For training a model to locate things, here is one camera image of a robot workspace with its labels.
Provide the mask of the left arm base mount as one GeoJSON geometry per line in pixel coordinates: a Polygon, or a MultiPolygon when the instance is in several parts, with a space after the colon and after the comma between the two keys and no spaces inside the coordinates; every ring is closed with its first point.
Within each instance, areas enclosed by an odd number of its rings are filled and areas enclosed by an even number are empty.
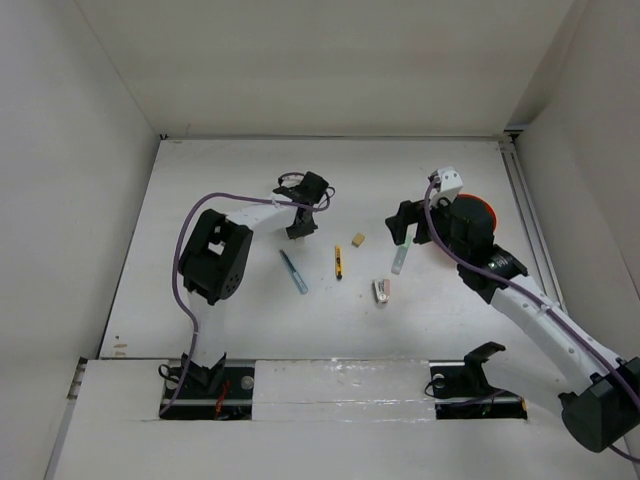
{"type": "Polygon", "coordinates": [[[163,394],[159,406],[162,420],[245,421],[252,419],[255,384],[254,360],[227,360],[223,356],[212,368],[195,362],[189,364],[187,376],[178,388],[183,354],[179,364],[161,364],[163,394]]]}

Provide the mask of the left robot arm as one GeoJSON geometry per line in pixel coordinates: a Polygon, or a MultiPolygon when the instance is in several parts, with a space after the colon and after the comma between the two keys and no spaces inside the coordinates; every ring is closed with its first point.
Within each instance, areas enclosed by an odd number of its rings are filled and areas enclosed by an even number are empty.
{"type": "Polygon", "coordinates": [[[334,194],[323,177],[290,172],[267,198],[215,192],[191,208],[172,264],[174,299],[192,323],[189,350],[174,375],[181,393],[213,398],[223,388],[226,314],[220,303],[240,287],[252,243],[277,231],[293,240],[313,234],[313,215],[326,210],[334,194]]]}

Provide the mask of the tan eraser block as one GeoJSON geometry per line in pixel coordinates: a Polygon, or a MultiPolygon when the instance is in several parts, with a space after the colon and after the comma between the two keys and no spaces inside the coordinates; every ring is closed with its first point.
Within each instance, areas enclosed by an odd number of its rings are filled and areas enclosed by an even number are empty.
{"type": "Polygon", "coordinates": [[[356,234],[352,239],[352,245],[355,247],[360,247],[365,240],[365,236],[361,233],[356,234]]]}

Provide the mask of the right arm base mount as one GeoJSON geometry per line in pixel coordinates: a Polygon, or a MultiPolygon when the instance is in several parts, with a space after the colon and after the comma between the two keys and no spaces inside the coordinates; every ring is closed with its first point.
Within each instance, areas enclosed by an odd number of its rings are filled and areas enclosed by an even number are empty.
{"type": "Polygon", "coordinates": [[[493,387],[483,365],[506,348],[487,342],[467,353],[462,360],[429,362],[430,378],[424,395],[435,401],[437,420],[527,420],[524,400],[514,393],[493,387]]]}

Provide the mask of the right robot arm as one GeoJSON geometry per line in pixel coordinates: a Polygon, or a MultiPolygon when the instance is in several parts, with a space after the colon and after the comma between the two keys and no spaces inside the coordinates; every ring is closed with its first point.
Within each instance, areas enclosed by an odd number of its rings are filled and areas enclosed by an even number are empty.
{"type": "Polygon", "coordinates": [[[468,352],[461,373],[432,384],[436,397],[519,394],[557,415],[571,437],[600,453],[639,425],[639,360],[623,359],[553,304],[522,262],[495,241],[497,219],[482,199],[403,201],[386,218],[395,245],[410,226],[414,243],[435,243],[456,264],[463,284],[511,320],[559,370],[559,382],[538,380],[510,363],[505,346],[488,341],[468,352]]]}

